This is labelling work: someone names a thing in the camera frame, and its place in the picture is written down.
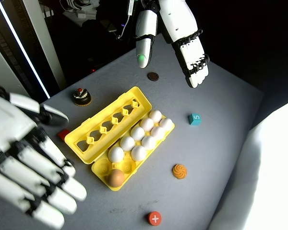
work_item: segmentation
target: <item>white led light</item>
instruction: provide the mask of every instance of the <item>white led light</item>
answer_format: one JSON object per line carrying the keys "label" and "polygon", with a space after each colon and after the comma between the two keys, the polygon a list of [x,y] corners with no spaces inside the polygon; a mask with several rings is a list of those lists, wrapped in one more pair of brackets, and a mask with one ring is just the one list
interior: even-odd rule
{"label": "white led light", "polygon": [[49,96],[49,94],[48,94],[48,92],[47,92],[47,90],[46,90],[46,88],[45,88],[42,80],[39,78],[39,75],[37,74],[37,72],[36,72],[36,70],[35,70],[35,68],[34,68],[34,66],[33,66],[33,64],[32,64],[32,62],[31,62],[31,60],[30,60],[30,58],[29,58],[29,56],[27,55],[27,52],[25,51],[24,46],[23,46],[23,44],[21,43],[21,41],[20,41],[20,39],[19,39],[16,31],[14,30],[14,27],[12,26],[12,23],[11,23],[8,15],[6,14],[6,12],[5,12],[5,10],[4,10],[4,7],[2,6],[2,3],[1,3],[1,2],[0,2],[0,10],[1,10],[1,12],[2,12],[2,14],[3,14],[3,16],[4,16],[4,18],[5,18],[6,22],[7,22],[7,24],[9,25],[9,28],[10,28],[11,32],[13,33],[13,35],[14,35],[14,37],[15,37],[15,39],[16,39],[16,41],[17,41],[17,43],[18,43],[18,45],[19,45],[19,47],[20,47],[20,49],[21,49],[21,51],[23,52],[25,59],[26,59],[27,62],[29,63],[29,65],[30,65],[30,67],[31,67],[31,69],[32,69],[32,71],[33,71],[36,79],[38,80],[40,86],[43,88],[43,90],[44,90],[47,98],[49,99],[50,96]]}

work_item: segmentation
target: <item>blue cube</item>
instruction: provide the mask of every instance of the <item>blue cube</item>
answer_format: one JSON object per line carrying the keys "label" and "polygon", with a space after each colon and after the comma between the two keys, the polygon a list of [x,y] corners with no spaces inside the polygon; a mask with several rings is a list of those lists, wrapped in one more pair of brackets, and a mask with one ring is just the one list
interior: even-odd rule
{"label": "blue cube", "polygon": [[202,122],[202,117],[199,114],[189,115],[189,122],[192,126],[199,126]]}

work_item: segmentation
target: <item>open yellow lid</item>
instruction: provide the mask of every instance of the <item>open yellow lid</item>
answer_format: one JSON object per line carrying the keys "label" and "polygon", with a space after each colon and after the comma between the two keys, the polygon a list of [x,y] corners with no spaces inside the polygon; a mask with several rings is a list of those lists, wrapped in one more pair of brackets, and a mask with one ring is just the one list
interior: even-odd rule
{"label": "open yellow lid", "polygon": [[65,137],[66,144],[85,163],[93,163],[152,108],[138,87],[132,87]]}

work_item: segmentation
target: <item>white plus sign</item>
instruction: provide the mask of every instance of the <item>white plus sign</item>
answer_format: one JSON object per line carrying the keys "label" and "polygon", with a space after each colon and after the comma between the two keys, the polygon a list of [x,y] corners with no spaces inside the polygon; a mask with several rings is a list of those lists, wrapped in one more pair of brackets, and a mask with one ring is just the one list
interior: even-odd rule
{"label": "white plus sign", "polygon": [[159,220],[159,218],[155,215],[154,218],[152,218],[152,220],[157,223],[157,220]]}

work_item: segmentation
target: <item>table surface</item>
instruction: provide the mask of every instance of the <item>table surface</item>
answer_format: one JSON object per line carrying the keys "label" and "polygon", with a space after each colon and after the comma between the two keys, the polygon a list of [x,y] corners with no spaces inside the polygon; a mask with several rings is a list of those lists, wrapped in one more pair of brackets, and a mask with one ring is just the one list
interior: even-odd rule
{"label": "table surface", "polygon": [[[209,76],[196,89],[189,88],[171,45],[156,38],[153,57],[146,69],[137,66],[135,50],[111,62],[45,103],[63,111],[73,130],[122,93],[138,86],[153,109],[175,123],[137,173],[118,192],[112,192],[91,172],[56,134],[63,127],[46,127],[61,151],[75,163],[76,175],[87,189],[87,199],[77,202],[73,215],[65,216],[63,230],[151,229],[145,216],[162,215],[158,229],[205,230],[222,196],[242,144],[262,99],[262,93],[214,63]],[[149,72],[159,74],[150,81]],[[86,88],[93,102],[78,107],[71,93]],[[200,113],[200,126],[190,126],[188,115]],[[178,180],[171,173],[184,164],[188,175]],[[48,229],[0,200],[0,230]]]}

